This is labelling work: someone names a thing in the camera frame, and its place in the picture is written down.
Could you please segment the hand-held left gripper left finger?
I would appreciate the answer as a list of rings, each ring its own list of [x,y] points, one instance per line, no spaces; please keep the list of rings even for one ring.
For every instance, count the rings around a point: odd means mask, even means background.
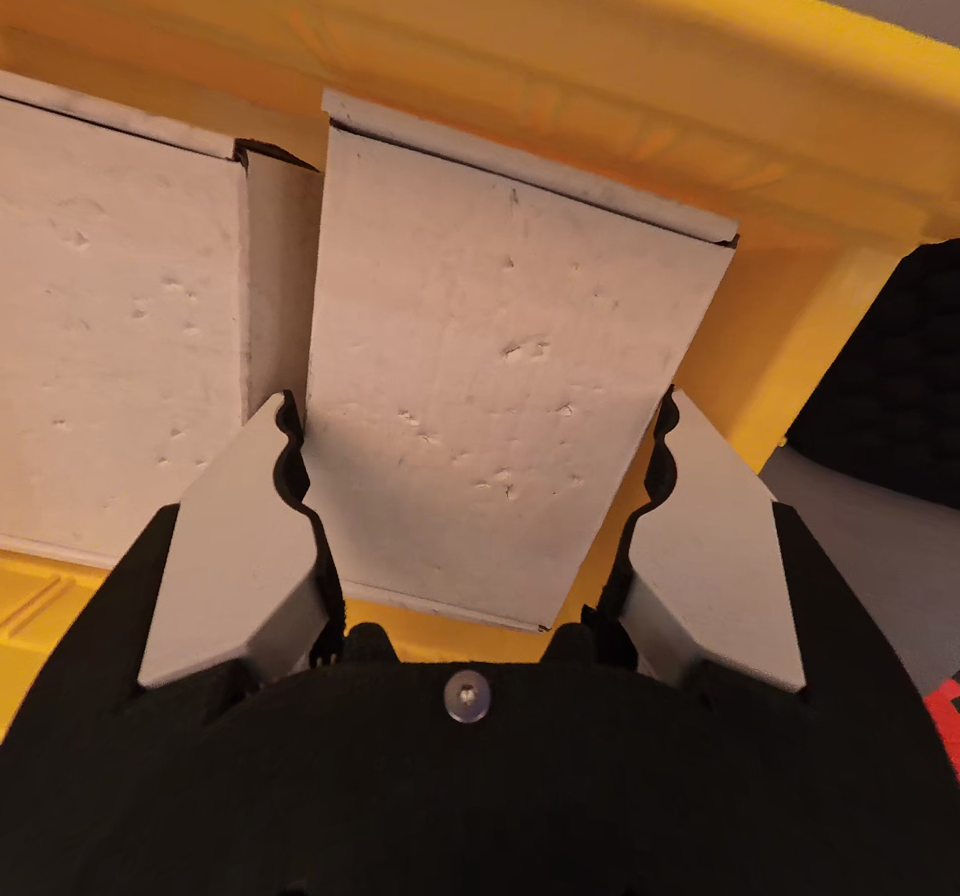
[[[239,661],[261,684],[340,658],[346,603],[323,524],[305,503],[304,431],[270,396],[181,497],[138,683]]]

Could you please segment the orange fabric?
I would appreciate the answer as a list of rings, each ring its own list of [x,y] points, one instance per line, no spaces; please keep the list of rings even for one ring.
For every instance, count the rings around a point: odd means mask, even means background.
[[[959,672],[945,679],[923,702],[959,778]]]

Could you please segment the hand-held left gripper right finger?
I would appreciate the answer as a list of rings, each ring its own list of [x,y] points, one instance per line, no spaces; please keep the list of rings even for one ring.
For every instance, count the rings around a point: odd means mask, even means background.
[[[644,485],[594,611],[604,659],[674,687],[712,662],[801,691],[774,496],[680,389],[661,401]]]

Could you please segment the black cushion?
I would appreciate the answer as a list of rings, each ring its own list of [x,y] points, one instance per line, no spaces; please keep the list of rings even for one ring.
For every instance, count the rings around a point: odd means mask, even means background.
[[[860,482],[959,508],[959,240],[895,267],[786,434]]]

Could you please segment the white cardboard box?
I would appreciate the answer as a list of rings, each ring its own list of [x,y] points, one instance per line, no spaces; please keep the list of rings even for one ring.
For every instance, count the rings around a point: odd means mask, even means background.
[[[273,394],[305,416],[323,174],[8,71],[2,550],[108,569]]]
[[[328,89],[303,455],[351,599],[554,623],[738,221]]]

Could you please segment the yellow plastic bin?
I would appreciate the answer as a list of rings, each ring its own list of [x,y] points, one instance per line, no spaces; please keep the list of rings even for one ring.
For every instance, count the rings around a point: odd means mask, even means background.
[[[336,90],[737,221],[674,382],[752,470],[958,236],[958,50],[815,0],[2,0],[2,71],[321,174]]]

